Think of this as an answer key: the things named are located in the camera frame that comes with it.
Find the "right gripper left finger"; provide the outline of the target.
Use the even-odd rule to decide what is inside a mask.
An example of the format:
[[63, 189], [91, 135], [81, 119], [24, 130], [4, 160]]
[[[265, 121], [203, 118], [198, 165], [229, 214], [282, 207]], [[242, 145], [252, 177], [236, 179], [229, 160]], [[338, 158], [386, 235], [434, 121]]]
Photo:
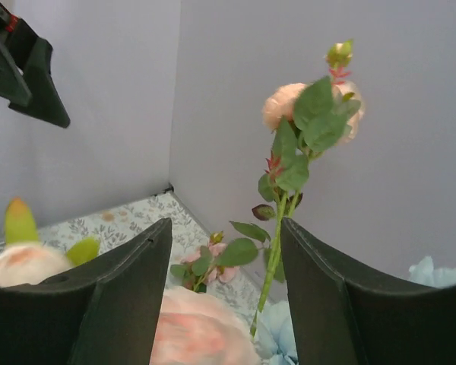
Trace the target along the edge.
[[172, 245], [158, 220], [37, 285], [0, 288], [0, 364], [147, 364]]

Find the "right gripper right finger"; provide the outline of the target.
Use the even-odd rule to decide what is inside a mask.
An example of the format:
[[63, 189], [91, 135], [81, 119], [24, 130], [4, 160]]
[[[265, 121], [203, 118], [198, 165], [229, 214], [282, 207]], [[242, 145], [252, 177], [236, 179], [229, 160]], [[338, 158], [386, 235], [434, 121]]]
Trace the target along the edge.
[[280, 241], [301, 364], [456, 364], [456, 285], [385, 274], [289, 218]]

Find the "blue flower stem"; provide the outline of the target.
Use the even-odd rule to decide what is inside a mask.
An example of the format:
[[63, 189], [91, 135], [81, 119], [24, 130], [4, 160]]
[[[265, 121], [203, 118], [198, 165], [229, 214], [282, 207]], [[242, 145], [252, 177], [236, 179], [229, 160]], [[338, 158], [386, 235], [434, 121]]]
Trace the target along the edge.
[[[456, 268], [436, 268], [432, 257], [426, 256], [410, 266], [408, 280], [429, 287], [448, 287], [456, 284]], [[266, 306], [258, 313], [255, 341], [263, 364], [299, 363], [290, 306], [286, 300]]]

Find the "white pink flower stem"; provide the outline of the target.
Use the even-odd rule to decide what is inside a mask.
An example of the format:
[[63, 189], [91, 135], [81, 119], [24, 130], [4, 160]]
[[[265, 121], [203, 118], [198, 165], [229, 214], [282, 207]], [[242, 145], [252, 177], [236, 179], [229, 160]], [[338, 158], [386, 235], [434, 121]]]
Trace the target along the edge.
[[100, 252], [93, 237], [43, 245], [21, 198], [5, 210], [0, 364], [257, 364], [247, 325], [222, 301], [165, 288], [172, 222]]

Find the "pink flower stem with bud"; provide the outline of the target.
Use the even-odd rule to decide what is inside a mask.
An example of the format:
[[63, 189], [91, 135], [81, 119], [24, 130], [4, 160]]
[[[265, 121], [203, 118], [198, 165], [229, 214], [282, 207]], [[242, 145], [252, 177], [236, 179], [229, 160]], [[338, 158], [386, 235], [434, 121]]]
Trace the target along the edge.
[[205, 293], [207, 285], [215, 280], [228, 283], [239, 271], [239, 267], [227, 267], [217, 262], [217, 257], [227, 247], [223, 243], [223, 232], [210, 235], [208, 244], [199, 246], [196, 251], [172, 264], [170, 274], [180, 280], [181, 285], [196, 293]]

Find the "peach flower stem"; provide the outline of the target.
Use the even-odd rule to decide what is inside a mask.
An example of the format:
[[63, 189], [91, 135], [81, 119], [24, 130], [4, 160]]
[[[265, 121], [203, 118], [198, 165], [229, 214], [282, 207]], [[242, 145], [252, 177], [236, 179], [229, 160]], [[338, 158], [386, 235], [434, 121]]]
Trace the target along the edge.
[[335, 43], [325, 55], [325, 76], [308, 84], [280, 86], [264, 102], [263, 122], [274, 133], [274, 140], [267, 167], [258, 181], [258, 193], [264, 203], [255, 206], [252, 213], [260, 221], [275, 221], [276, 228], [269, 236], [256, 224], [231, 223], [246, 241], [269, 243], [263, 250], [266, 274], [250, 326], [253, 335], [258, 331], [258, 318], [276, 273], [283, 271], [282, 220], [292, 217], [302, 201], [310, 164], [326, 150], [354, 139], [364, 116], [362, 96], [356, 85], [348, 81], [352, 58], [353, 40]]

